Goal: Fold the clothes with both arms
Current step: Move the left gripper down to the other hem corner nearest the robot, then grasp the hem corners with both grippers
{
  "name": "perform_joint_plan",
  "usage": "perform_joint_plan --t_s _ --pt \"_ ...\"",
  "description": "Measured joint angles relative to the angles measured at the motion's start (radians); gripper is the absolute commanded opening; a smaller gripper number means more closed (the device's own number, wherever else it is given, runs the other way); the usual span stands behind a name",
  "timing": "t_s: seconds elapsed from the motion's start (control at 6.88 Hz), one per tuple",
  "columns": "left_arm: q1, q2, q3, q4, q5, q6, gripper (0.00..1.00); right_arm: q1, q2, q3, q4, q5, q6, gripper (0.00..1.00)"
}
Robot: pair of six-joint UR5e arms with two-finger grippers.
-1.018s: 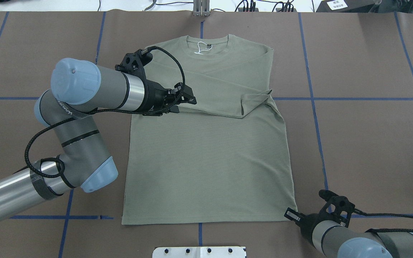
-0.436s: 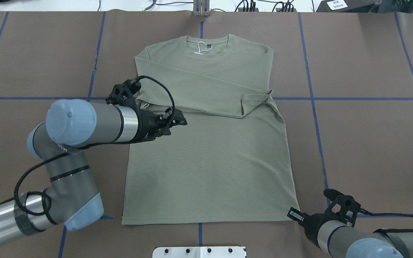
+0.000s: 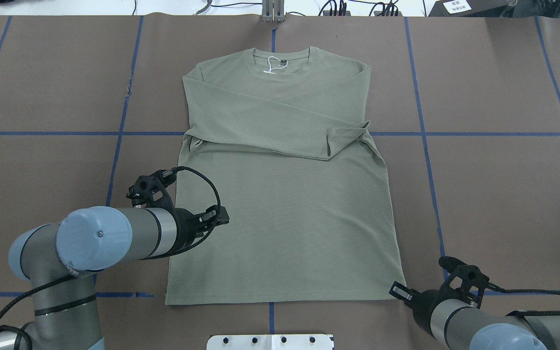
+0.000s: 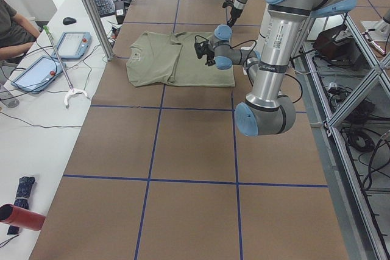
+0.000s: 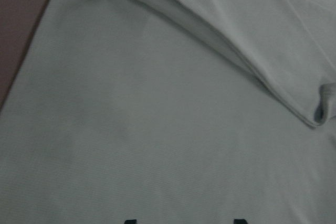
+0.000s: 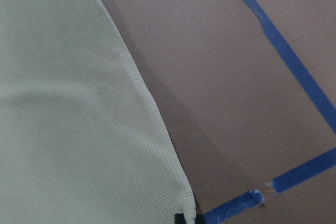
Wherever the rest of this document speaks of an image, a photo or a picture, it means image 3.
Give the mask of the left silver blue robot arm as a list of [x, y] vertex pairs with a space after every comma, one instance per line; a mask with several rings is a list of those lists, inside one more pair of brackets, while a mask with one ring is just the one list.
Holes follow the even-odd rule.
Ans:
[[187, 252], [227, 223], [222, 206], [198, 214], [95, 206], [23, 233], [8, 261], [32, 287], [0, 312], [0, 350], [103, 350], [96, 273]]

